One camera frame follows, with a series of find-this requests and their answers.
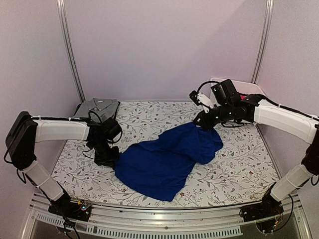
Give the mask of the blue t-shirt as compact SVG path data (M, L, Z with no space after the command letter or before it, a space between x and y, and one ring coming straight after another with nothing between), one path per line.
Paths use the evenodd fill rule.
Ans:
M216 130L205 132L189 122L129 146L116 162L115 176L140 194L171 202L195 164L209 163L222 147Z

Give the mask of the grey shirt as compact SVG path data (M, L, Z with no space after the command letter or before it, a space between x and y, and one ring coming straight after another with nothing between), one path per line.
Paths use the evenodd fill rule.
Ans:
M73 118L88 118L89 111L95 112L102 122L108 118L116 119L120 102L116 99L92 98L79 104Z

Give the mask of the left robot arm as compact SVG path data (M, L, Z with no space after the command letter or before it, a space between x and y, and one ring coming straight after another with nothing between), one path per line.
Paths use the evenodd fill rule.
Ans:
M52 118L20 112L6 136L4 157L10 158L7 163L16 168L22 182L29 180L44 193L57 211L63 216L70 216L74 212L71 198L37 160L35 145L53 140L81 140L95 151L95 164L114 167L119 158L115 138L121 137L122 133L121 126L113 118L93 121L91 117Z

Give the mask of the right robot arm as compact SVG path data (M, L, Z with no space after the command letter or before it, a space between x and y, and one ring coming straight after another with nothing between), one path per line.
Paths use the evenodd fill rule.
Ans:
M228 98L219 98L218 106L203 93L192 91L190 99L203 107L193 123L204 131L212 130L219 123L247 121L271 126L302 139L309 144L301 163L273 184L258 205L258 213L268 217L291 192L301 187L319 173L319 120L276 104L262 94L243 95L235 93Z

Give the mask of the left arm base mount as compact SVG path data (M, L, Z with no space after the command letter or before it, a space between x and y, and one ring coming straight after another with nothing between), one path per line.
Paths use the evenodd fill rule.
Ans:
M89 221L92 204L86 200L72 202L69 198L60 198L50 203L48 211L52 214L87 222Z

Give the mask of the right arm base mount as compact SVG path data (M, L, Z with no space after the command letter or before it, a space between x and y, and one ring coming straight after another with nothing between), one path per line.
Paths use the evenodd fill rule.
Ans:
M281 203L265 203L243 206L239 216L244 222L255 222L256 228L263 234L273 233L282 219L284 209Z

